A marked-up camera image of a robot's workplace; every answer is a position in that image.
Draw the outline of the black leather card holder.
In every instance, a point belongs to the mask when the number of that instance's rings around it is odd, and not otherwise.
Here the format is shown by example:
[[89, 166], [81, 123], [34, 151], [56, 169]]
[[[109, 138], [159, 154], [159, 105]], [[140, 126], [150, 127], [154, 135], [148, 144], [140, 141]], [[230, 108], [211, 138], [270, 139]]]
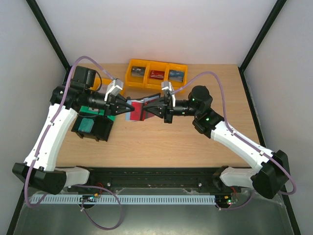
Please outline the black leather card holder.
[[127, 99], [127, 103], [134, 107], [134, 111], [125, 114], [126, 121], [144, 121], [148, 118], [152, 118], [154, 115], [144, 111], [143, 107], [150, 101], [157, 100], [161, 94], [157, 93], [154, 95], [146, 96], [139, 99]]

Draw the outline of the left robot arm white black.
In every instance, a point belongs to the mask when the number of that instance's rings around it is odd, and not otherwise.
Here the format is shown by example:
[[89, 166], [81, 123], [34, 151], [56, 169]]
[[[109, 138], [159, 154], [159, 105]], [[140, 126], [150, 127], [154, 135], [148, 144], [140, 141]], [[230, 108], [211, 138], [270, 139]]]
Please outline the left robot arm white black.
[[113, 116], [134, 111], [120, 92], [123, 82], [114, 78], [101, 93], [93, 91], [96, 70], [72, 67], [67, 81], [54, 89], [44, 127], [23, 163], [16, 163], [12, 172], [28, 187], [58, 194], [65, 187], [83, 185], [89, 179], [85, 167], [57, 169], [59, 150], [71, 127], [81, 138], [108, 141]]

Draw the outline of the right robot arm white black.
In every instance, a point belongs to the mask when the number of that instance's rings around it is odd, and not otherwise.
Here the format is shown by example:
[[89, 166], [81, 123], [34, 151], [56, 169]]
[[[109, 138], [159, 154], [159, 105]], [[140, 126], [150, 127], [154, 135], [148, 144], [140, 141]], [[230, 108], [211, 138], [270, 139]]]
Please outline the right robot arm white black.
[[217, 191], [223, 192], [229, 187], [252, 188], [264, 198], [272, 199], [290, 176], [286, 153], [281, 150], [273, 152], [235, 130], [211, 108], [212, 101], [205, 86], [195, 86], [187, 100], [176, 100], [166, 91], [162, 97], [149, 101], [143, 109], [162, 118], [165, 123], [172, 123], [174, 116], [193, 116], [192, 124], [200, 134], [224, 145], [249, 165], [248, 168], [221, 167], [213, 180]]

